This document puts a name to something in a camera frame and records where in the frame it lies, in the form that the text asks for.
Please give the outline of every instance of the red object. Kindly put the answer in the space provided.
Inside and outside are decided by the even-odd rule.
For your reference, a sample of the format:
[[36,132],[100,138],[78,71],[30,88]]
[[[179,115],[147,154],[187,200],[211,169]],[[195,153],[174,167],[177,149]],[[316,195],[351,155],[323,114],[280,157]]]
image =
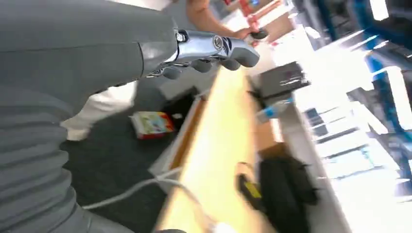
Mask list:
[[247,17],[247,23],[250,27],[259,28],[258,18],[252,14],[253,9],[249,6],[249,0],[239,0],[243,15]]

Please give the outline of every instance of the floor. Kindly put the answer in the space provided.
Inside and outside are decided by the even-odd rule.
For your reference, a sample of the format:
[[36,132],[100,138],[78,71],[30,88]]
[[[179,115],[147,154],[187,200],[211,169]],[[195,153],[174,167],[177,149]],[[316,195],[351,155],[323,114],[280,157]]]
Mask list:
[[[152,178],[147,169],[174,135],[137,140],[128,116],[135,111],[160,110],[165,99],[157,87],[165,81],[164,77],[141,80],[133,108],[98,122],[84,141],[62,144],[61,149],[70,154],[65,168],[72,172],[72,186],[80,205],[120,194],[133,184]],[[165,198],[166,194],[154,185],[94,212],[134,232],[148,233],[155,225]]]

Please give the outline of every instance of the small box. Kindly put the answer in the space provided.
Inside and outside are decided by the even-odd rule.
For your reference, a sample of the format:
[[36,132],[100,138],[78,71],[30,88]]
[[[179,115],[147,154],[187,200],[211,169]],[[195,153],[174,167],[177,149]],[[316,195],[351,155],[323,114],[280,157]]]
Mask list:
[[159,138],[174,131],[172,121],[163,112],[136,112],[130,119],[139,139]]
[[255,131],[255,140],[257,152],[262,159],[290,155],[276,119],[258,124]]

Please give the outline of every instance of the metallic robot hand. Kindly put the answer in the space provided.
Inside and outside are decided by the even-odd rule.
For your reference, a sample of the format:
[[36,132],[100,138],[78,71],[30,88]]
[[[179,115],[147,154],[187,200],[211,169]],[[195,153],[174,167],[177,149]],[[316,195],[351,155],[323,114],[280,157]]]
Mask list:
[[175,30],[175,34],[178,44],[176,52],[147,77],[164,75],[176,79],[185,67],[206,73],[213,62],[236,70],[241,65],[253,67],[259,61],[259,54],[240,39],[189,30]]

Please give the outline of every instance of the bright light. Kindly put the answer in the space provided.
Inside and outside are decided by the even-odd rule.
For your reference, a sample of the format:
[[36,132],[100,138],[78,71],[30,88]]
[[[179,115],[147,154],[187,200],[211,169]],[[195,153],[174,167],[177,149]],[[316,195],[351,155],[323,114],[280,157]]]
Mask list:
[[389,17],[388,8],[385,0],[370,0],[372,13],[375,20],[384,20]]
[[352,45],[351,47],[349,47],[348,50],[355,50],[355,49],[359,48],[360,46],[368,43],[369,41],[374,40],[377,37],[378,37],[378,35],[373,35],[373,36],[367,38],[366,40],[364,40],[362,42],[359,42],[359,43],[356,43],[356,44]]
[[382,43],[376,45],[376,46],[374,47],[374,50],[380,49],[380,48],[384,47],[388,42],[389,42],[389,40],[383,41]]
[[387,69],[399,124],[404,130],[411,130],[412,110],[409,105],[408,92],[401,71],[399,67],[388,67]]

